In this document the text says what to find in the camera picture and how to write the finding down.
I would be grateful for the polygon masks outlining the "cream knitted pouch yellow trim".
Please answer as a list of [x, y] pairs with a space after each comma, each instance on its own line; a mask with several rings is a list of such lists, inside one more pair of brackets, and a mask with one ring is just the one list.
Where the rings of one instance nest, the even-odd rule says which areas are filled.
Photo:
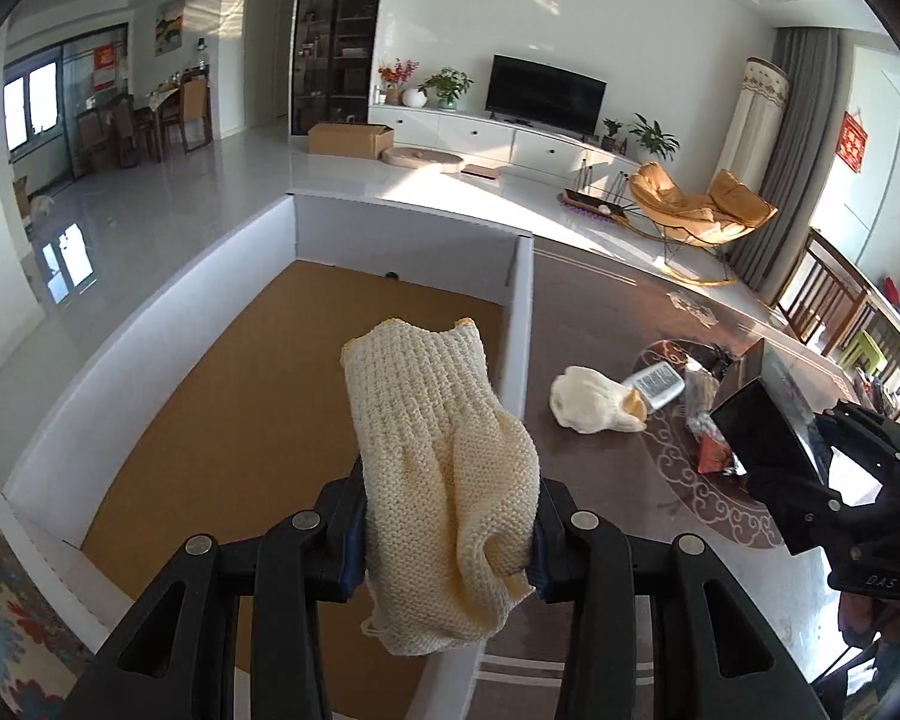
[[560, 427], [582, 436], [603, 431], [642, 433], [649, 416], [637, 388], [582, 366], [569, 366], [553, 380], [549, 408]]

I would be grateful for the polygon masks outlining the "green potted plant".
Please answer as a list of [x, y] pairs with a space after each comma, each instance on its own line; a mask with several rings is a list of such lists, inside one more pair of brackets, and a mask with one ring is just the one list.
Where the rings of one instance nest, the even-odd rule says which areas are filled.
[[436, 98], [439, 109], [455, 109], [461, 98], [470, 91], [471, 86], [473, 78], [463, 70], [453, 67], [443, 67], [422, 82], [422, 89]]

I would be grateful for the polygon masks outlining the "wooden side chair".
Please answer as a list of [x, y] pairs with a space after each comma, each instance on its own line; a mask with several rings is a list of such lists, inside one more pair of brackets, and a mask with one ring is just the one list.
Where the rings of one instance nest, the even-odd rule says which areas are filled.
[[800, 343], [829, 356], [841, 348], [868, 298], [868, 281], [818, 229], [810, 227], [774, 298]]

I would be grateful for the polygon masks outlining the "red flower vase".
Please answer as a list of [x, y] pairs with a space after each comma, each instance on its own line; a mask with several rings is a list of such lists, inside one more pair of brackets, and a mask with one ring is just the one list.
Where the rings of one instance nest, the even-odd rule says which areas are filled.
[[382, 64], [377, 68], [380, 86], [383, 89], [383, 99], [390, 106], [399, 106], [403, 91], [411, 82], [414, 73], [419, 68], [418, 60], [393, 60], [390, 64]]

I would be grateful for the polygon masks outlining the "dark display shelf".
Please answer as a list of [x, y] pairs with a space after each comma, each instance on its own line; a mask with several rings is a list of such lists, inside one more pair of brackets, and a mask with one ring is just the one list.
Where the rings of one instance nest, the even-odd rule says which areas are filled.
[[290, 64], [290, 132], [363, 124], [372, 104], [380, 0], [297, 0]]

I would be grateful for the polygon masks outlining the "red packet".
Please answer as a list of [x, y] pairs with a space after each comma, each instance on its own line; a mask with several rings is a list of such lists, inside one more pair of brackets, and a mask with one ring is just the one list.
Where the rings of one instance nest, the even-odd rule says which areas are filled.
[[697, 471], [701, 475], [745, 476], [746, 470], [722, 439], [704, 434], [699, 439]]

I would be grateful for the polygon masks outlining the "white tv cabinet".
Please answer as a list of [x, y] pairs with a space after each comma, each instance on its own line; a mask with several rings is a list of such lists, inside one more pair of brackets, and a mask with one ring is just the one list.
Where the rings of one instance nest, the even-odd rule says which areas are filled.
[[530, 181], [606, 190], [639, 169], [634, 161], [564, 135], [438, 109], [379, 104], [368, 121], [395, 132], [395, 143], [455, 153]]

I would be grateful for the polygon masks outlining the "wooden dining chair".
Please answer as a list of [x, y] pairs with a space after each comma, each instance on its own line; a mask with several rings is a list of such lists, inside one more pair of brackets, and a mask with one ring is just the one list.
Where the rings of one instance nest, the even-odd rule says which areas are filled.
[[[212, 140], [211, 111], [209, 110], [209, 83], [205, 75], [193, 75], [178, 88], [176, 105], [162, 106], [160, 112], [160, 138], [162, 145], [169, 141], [169, 133], [175, 128], [180, 135], [183, 153], [208, 146]], [[198, 125], [201, 137], [198, 142], [190, 142], [190, 127]]]

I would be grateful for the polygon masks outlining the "black box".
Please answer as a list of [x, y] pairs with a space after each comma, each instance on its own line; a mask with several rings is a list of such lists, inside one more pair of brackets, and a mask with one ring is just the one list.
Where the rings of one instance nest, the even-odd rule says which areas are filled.
[[829, 486], [831, 445], [781, 356], [759, 340], [729, 368], [710, 417], [794, 556], [818, 546], [813, 530], [839, 495]]

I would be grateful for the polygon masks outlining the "black television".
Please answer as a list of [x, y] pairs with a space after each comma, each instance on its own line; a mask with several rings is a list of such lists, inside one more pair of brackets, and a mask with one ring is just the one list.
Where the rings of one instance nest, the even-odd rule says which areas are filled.
[[577, 135], [592, 135], [605, 91], [606, 83], [591, 76], [496, 55], [487, 85], [486, 110]]

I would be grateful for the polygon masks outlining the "round floor cushion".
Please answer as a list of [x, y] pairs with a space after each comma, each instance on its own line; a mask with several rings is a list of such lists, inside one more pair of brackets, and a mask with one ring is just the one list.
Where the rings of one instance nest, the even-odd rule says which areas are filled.
[[464, 161], [456, 154], [414, 146], [390, 146], [380, 154], [380, 160], [390, 166], [429, 169], [443, 174], [457, 174], [464, 165]]

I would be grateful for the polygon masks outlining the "orange lounge chair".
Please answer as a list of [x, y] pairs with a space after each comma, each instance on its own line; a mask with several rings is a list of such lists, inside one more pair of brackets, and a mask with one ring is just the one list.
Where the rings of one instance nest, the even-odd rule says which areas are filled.
[[[777, 208], [738, 181], [730, 171], [718, 169], [704, 193], [685, 193], [656, 161], [642, 164], [628, 179], [637, 210], [655, 227], [652, 239], [663, 244], [663, 273], [699, 288], [730, 286], [724, 249], [774, 220]], [[678, 270], [671, 254], [678, 247], [704, 250], [722, 267], [718, 280], [706, 280]]]

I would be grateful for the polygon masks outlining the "cream knitted cloth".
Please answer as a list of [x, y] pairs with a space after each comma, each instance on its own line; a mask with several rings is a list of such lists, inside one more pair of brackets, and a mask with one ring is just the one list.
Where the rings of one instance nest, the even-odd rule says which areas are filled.
[[491, 639], [532, 591], [539, 458], [494, 394], [478, 326], [388, 319], [341, 367], [367, 497], [365, 633], [396, 656]]

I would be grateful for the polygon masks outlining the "white lotion bottle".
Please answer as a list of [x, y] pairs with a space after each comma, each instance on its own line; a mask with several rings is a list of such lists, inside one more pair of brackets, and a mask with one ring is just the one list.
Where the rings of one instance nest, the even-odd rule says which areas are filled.
[[622, 385], [635, 388], [647, 411], [655, 413], [676, 400], [685, 391], [686, 382], [668, 361], [658, 361], [634, 372]]

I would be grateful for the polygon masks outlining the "white cardboard box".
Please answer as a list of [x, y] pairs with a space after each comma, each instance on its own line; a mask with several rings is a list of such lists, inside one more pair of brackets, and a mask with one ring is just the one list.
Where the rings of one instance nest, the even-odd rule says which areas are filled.
[[290, 195], [183, 268], [102, 344], [0, 493], [0, 530], [98, 649], [192, 533], [222, 541], [312, 502], [357, 455], [341, 356], [390, 317], [471, 317], [525, 405], [533, 239], [386, 200]]

